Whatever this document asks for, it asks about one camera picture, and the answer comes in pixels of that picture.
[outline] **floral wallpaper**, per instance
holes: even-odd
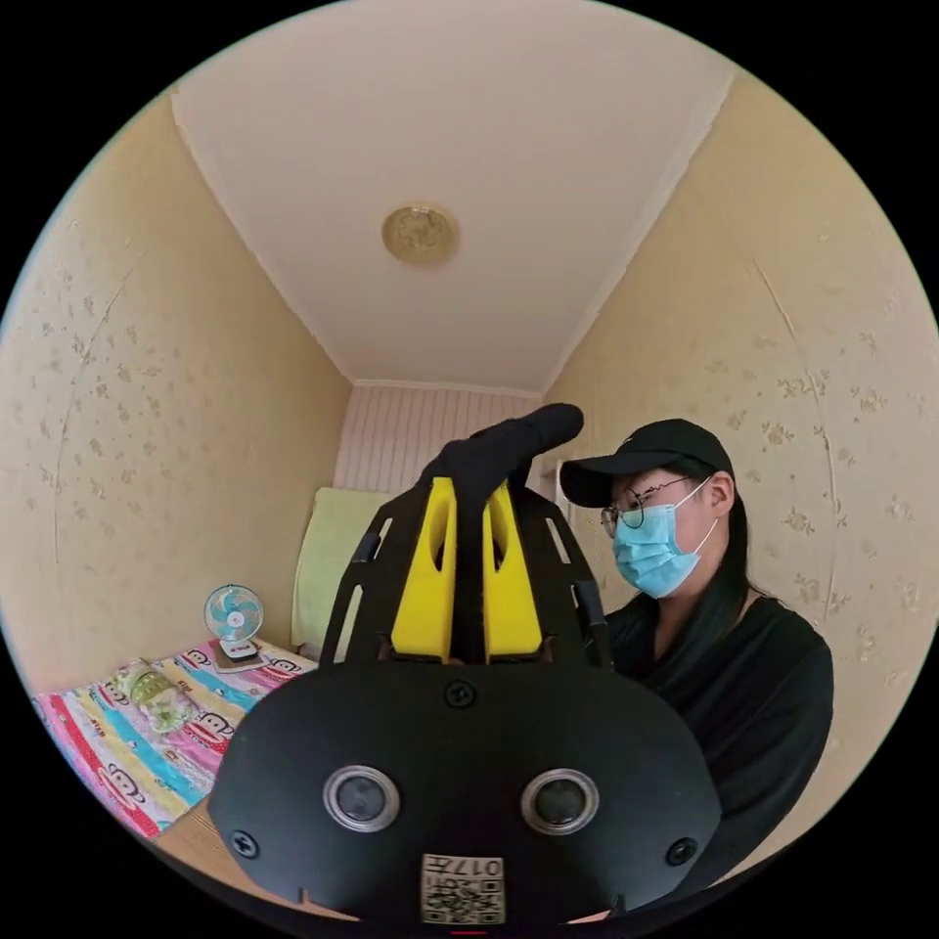
[[[148,107],[68,194],[0,344],[0,598],[40,691],[205,636],[238,581],[289,642],[350,393]]]
[[[832,648],[827,753],[747,863],[766,857],[864,769],[933,638],[939,335],[916,272],[841,156],[743,76],[547,400],[585,410],[568,455],[664,417],[716,432],[755,580]],[[575,530],[614,607],[630,591],[595,515]]]

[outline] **qr code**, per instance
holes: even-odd
[[[424,922],[463,926],[506,921],[501,858],[425,854],[421,881]]]

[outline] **blue surgical mask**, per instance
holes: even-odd
[[[682,551],[675,540],[675,512],[704,482],[681,502],[634,509],[622,513],[616,522],[613,537],[616,567],[630,584],[648,597],[659,600],[678,590],[701,560],[698,552],[717,525],[717,519],[694,551]],[[627,522],[638,527],[631,528]]]

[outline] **black shirt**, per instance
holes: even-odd
[[[655,618],[637,622],[635,603],[607,617],[613,662],[619,674],[654,688]],[[656,690],[691,728],[723,809],[671,901],[729,873],[795,805],[831,726],[831,652],[798,613],[760,597],[678,684]]]

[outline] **blue fan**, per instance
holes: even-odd
[[[247,587],[228,584],[212,591],[205,601],[205,625],[229,658],[257,654],[250,638],[261,628],[264,609],[257,595]]]

